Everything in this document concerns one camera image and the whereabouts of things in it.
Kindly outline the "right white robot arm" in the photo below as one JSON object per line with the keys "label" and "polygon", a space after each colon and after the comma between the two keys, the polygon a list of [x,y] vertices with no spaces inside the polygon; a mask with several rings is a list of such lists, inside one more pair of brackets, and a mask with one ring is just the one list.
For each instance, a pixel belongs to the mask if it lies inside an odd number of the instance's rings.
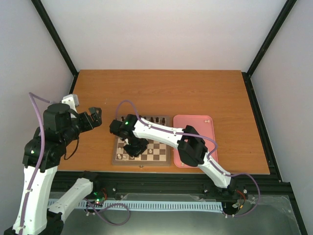
{"label": "right white robot arm", "polygon": [[213,150],[205,145],[205,136],[201,136],[194,127],[185,128],[167,127],[139,118],[136,115],[127,115],[119,127],[121,137],[132,141],[135,139],[149,139],[164,143],[179,153],[182,163],[202,170],[219,188],[228,188],[231,176],[212,157]]}

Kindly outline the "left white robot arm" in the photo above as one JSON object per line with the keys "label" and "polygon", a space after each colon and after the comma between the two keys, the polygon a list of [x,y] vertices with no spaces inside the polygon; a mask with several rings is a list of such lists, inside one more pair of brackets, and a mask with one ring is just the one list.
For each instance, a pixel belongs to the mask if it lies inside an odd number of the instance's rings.
{"label": "left white robot arm", "polygon": [[49,206],[48,200],[60,160],[79,135],[102,124],[101,108],[77,113],[67,104],[52,104],[40,116],[40,126],[24,148],[24,186],[18,216],[6,235],[59,235],[70,213],[88,195],[98,196],[97,174],[84,171],[74,185]]}

